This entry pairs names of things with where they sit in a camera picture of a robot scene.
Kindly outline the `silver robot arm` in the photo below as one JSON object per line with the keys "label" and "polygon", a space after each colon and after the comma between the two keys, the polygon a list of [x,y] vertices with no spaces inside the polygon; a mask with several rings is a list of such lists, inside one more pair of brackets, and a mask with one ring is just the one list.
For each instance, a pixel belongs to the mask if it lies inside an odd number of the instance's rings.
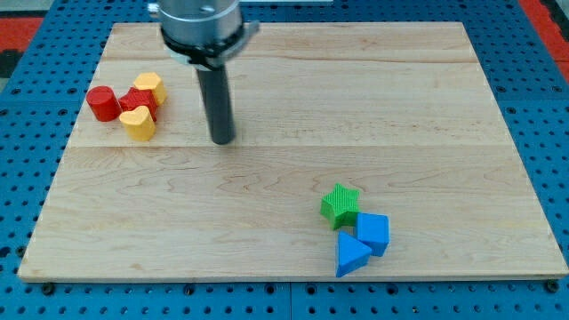
{"label": "silver robot arm", "polygon": [[257,20],[244,21],[238,0],[156,0],[148,14],[171,57],[200,70],[224,67],[260,31]]}

